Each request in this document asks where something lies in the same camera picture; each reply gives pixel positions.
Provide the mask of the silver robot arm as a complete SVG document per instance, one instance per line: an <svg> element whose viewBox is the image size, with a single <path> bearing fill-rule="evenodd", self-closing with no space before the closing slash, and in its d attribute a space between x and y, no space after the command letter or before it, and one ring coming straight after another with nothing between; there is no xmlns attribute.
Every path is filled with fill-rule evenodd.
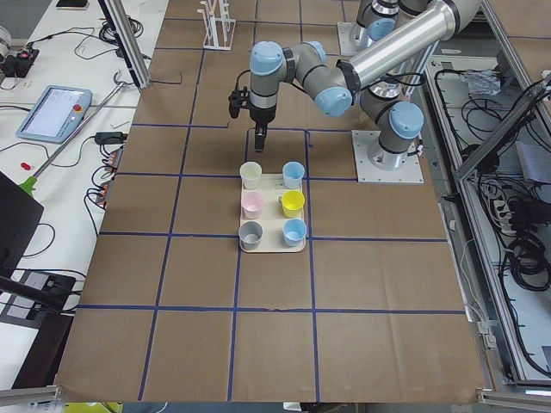
<svg viewBox="0 0 551 413"><path fill-rule="evenodd" d="M429 1L361 1L349 39L359 51L392 33L401 23L424 12Z"/></svg>
<svg viewBox="0 0 551 413"><path fill-rule="evenodd" d="M263 152L268 124L276 117L281 83L298 81L324 115L339 117L361 90L427 46L462 31L479 8L478 1L363 1L355 31L372 43L351 59L338 60L333 69L318 42L292 47L258 42L251 49L247 99L256 152Z"/></svg>

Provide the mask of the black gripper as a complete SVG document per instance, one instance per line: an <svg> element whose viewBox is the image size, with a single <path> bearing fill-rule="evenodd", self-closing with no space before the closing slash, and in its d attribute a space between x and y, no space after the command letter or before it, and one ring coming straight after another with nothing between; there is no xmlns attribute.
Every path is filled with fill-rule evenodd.
<svg viewBox="0 0 551 413"><path fill-rule="evenodd" d="M255 152L263 153L269 123L276 117L276 107L250 109L250 117L255 122Z"/></svg>

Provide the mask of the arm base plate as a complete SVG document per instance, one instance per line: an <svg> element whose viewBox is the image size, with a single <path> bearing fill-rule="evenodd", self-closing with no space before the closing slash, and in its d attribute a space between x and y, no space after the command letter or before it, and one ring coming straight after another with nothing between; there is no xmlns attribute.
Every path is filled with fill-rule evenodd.
<svg viewBox="0 0 551 413"><path fill-rule="evenodd" d="M337 35L342 56L354 56L373 43L368 35L368 30L356 22L339 22Z"/></svg>
<svg viewBox="0 0 551 413"><path fill-rule="evenodd" d="M359 183L421 185L424 177L415 146L402 154L382 149L379 131L352 130L352 147Z"/></svg>

